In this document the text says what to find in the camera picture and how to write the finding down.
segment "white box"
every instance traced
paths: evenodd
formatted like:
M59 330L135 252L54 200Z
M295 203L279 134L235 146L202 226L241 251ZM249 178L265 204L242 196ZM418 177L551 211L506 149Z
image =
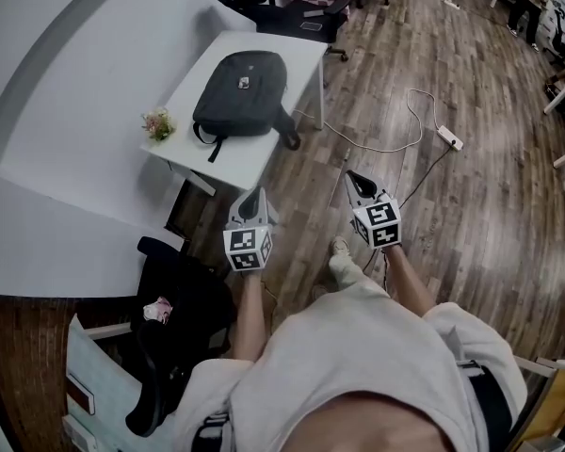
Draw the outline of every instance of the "white box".
M401 242L402 226L397 200L387 198L352 211L354 227L371 250Z
M272 252L270 227L224 231L224 249L234 271L262 269Z

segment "backpack strap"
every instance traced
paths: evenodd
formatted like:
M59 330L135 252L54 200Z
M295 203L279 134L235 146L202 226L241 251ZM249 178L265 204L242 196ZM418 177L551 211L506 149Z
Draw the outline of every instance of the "backpack strap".
M301 139L299 138L298 132L295 130L295 121L286 113L282 104L279 107L272 127L281 135L281 140L285 147L292 151L299 149Z
M192 130L195 131L195 136L197 136L203 144L216 144L216 149L214 149L214 151L209 156L209 159L207 159L209 162L214 162L216 160L216 157L218 157L219 150L222 147L222 142L224 142L224 140L227 137L226 136L216 136L216 138L213 140L213 142L206 142L201 137L201 132L200 132L199 128L200 128L200 126L199 126L198 122L195 122L195 123L192 124Z
M473 360L458 362L457 365L475 390L486 422L490 450L504 450L508 445L512 418L500 385L486 366Z

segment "small object on floor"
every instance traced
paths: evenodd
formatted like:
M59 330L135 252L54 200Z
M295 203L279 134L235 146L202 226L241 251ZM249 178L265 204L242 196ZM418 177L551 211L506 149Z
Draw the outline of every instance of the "small object on floor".
M449 7L455 8L456 10L460 10L460 7L456 5L452 0L444 0L444 3Z
M163 297L159 297L155 303L148 304L142 308L145 320L157 320L164 325L168 323L171 315L171 305Z
M337 254L349 256L349 244L343 237L336 236L332 239L331 254L333 256L336 256Z
M440 137L445 140L455 151L460 151L462 149L462 141L456 137L450 130L443 125L437 130Z

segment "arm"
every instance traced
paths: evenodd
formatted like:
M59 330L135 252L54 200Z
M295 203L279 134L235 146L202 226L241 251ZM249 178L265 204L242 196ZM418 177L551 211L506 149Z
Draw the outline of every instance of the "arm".
M262 275L251 272L243 284L243 296L236 319L233 359L256 362L266 345L266 324L262 308Z
M394 277L394 289L400 304L415 315L423 316L435 306L435 299L416 276L401 247L392 246L385 251L385 254Z

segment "black belt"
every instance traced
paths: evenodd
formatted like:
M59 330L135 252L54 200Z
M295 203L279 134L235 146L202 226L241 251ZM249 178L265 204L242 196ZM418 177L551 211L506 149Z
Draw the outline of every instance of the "black belt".
M509 442L512 417L500 385L487 366L473 360L458 363L458 366L465 372L475 390L477 402L486 421L490 451L504 450Z

